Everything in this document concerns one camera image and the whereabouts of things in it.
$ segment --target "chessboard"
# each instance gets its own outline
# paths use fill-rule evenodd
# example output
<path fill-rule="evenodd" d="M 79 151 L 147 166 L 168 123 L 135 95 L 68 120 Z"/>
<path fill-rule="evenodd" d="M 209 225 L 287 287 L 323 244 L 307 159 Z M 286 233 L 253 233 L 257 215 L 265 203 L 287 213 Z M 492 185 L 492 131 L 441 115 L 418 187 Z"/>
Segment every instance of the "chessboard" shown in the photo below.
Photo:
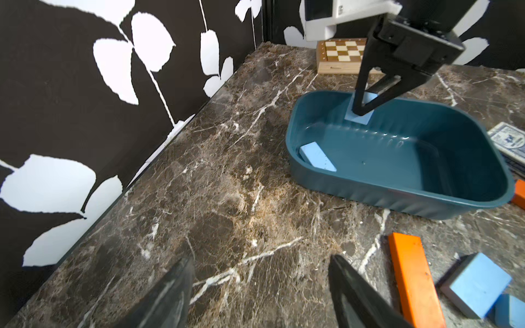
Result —
<path fill-rule="evenodd" d="M 317 73 L 359 73 L 365 45 L 366 38 L 330 39 L 317 42 Z"/>

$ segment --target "blue foam block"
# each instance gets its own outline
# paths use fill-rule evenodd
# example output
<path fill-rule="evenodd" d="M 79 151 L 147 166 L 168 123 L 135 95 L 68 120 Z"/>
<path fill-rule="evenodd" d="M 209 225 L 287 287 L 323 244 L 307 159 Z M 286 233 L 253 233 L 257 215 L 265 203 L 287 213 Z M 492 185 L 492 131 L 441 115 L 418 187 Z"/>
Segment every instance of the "blue foam block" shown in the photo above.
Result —
<path fill-rule="evenodd" d="M 525 303 L 509 294 L 496 301 L 495 322 L 500 328 L 525 328 Z"/>
<path fill-rule="evenodd" d="M 333 172 L 337 171 L 335 166 L 333 166 L 332 162 L 330 162 L 321 147 L 319 147 L 315 141 L 302 146 L 299 149 L 299 154 L 305 162 L 312 165 L 313 167 L 322 168 L 324 170 Z"/>
<path fill-rule="evenodd" d="M 352 95 L 352 98 L 350 98 L 350 102 L 348 103 L 348 108 L 346 109 L 346 115 L 344 116 L 344 119 L 347 121 L 352 121 L 355 123 L 367 125 L 370 119 L 372 118 L 372 114 L 374 113 L 374 111 L 370 111 L 363 116 L 354 114 L 354 112 L 352 111 L 352 104 L 354 103 L 354 95 L 355 93 Z M 375 93 L 365 92 L 363 96 L 363 102 L 368 103 L 371 100 L 375 99 L 376 97 L 377 97 L 377 94 Z"/>
<path fill-rule="evenodd" d="M 483 253 L 470 255 L 445 281 L 441 291 L 464 315 L 481 319 L 512 280 Z"/>

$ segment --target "marble countertop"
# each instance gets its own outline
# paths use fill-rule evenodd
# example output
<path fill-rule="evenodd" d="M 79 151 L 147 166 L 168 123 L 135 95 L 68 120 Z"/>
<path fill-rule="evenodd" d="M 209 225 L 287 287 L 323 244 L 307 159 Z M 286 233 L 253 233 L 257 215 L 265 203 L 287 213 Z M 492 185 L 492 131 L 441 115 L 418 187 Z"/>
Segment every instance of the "marble countertop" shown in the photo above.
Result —
<path fill-rule="evenodd" d="M 194 256 L 200 282 L 190 327 L 336 327 L 333 253 L 399 309 L 386 240 L 393 231 L 421 236 L 434 281 L 482 251 L 525 300 L 525 211 L 517 206 L 431 221 L 292 180 L 285 133 L 295 101 L 312 90 L 350 91 L 356 81 L 317 75 L 315 62 L 312 49 L 262 44 L 8 327 L 112 326 L 182 256 Z M 500 121 L 525 129 L 522 73 L 449 66 L 406 96 L 455 105 L 488 129 Z M 218 275 L 225 279 L 203 282 Z M 449 327 L 491 326 L 439 298 Z"/>

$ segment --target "white leaf pattern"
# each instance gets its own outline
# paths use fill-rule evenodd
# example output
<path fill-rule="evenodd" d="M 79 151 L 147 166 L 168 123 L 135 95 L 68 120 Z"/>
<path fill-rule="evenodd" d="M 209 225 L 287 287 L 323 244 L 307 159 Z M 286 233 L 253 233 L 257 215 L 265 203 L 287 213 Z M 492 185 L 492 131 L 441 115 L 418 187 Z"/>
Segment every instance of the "white leaf pattern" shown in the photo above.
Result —
<path fill-rule="evenodd" d="M 219 74 L 219 40 L 211 29 L 201 33 L 201 66 L 205 75 Z"/>
<path fill-rule="evenodd" d="M 483 14 L 487 11 L 489 0 L 478 0 L 467 11 L 462 19 L 454 26 L 453 31 L 457 36 L 465 33 L 472 25 L 474 25 Z"/>
<path fill-rule="evenodd" d="M 0 198 L 19 211 L 80 213 L 95 180 L 82 163 L 32 154 L 5 178 Z"/>
<path fill-rule="evenodd" d="M 164 24 L 151 14 L 136 13 L 131 19 L 131 30 L 136 54 L 147 69 L 160 71 L 175 46 Z"/>
<path fill-rule="evenodd" d="M 93 56 L 104 82 L 121 100 L 138 105 L 131 82 L 132 51 L 133 45 L 127 41 L 98 39 L 93 44 Z"/>
<path fill-rule="evenodd" d="M 255 18 L 259 15 L 262 5 L 262 0 L 240 0 L 235 6 L 235 15 L 241 22 L 244 22 L 246 13 L 251 8 L 251 16 Z"/>
<path fill-rule="evenodd" d="M 235 15 L 239 17 L 241 22 L 244 22 L 246 13 L 251 7 L 251 0 L 240 0 L 239 3 L 235 6 Z"/>
<path fill-rule="evenodd" d="M 48 5 L 76 8 L 119 26 L 135 6 L 135 0 L 40 0 Z"/>
<path fill-rule="evenodd" d="M 22 265 L 48 266 L 57 263 L 121 193 L 122 183 L 117 176 L 102 182 L 88 200 L 86 218 L 67 222 L 41 234 L 26 250 Z"/>
<path fill-rule="evenodd" d="M 465 51 L 459 55 L 454 64 L 464 65 L 478 57 L 489 46 L 489 42 L 483 38 L 472 38 L 463 41 L 463 45 L 465 46 Z"/>
<path fill-rule="evenodd" d="M 223 86 L 224 82 L 226 82 L 232 75 L 233 58 L 228 57 L 224 60 L 223 69 L 220 76 L 212 76 L 206 81 L 203 88 L 204 93 L 206 93 L 206 95 L 211 98 Z"/>
<path fill-rule="evenodd" d="M 299 18 L 301 18 L 302 29 L 305 29 L 305 0 L 301 0 L 299 4 Z M 305 37 L 299 29 L 295 26 L 288 26 L 284 30 L 285 42 L 288 46 L 293 47 L 305 47 L 305 48 L 317 48 L 316 41 L 306 41 Z"/>

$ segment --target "orange wooden block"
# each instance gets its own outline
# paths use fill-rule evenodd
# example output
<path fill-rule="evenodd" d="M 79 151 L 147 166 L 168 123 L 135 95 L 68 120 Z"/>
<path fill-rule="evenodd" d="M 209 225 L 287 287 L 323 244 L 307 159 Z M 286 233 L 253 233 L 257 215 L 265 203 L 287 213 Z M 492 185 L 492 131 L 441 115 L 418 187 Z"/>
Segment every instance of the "orange wooden block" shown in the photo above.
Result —
<path fill-rule="evenodd" d="M 403 316 L 416 328 L 445 328 L 421 239 L 393 233 L 388 241 Z"/>
<path fill-rule="evenodd" d="M 516 181 L 516 190 L 514 191 L 512 202 L 525 209 L 525 181 Z"/>

